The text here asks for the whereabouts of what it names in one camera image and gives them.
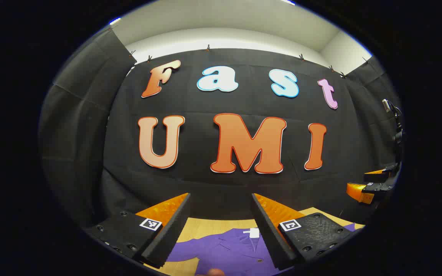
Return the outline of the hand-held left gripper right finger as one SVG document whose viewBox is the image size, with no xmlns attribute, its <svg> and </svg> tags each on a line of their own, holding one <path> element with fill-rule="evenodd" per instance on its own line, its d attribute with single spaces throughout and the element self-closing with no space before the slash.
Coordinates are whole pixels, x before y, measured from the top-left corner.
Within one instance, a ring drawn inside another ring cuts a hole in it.
<svg viewBox="0 0 442 276">
<path fill-rule="evenodd" d="M 353 231 L 321 212 L 302 214 L 255 193 L 251 194 L 251 213 L 280 270 L 312 265 L 354 237 Z"/>
</svg>

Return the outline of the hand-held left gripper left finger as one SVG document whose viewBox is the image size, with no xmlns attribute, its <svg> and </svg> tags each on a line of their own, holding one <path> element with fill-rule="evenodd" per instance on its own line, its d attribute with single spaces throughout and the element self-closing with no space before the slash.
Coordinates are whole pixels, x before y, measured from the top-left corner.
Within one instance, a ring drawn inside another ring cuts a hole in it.
<svg viewBox="0 0 442 276">
<path fill-rule="evenodd" d="M 119 210 L 84 230 L 126 259 L 161 268 L 177 243 L 190 211 L 191 194 L 184 193 L 136 213 Z"/>
</svg>

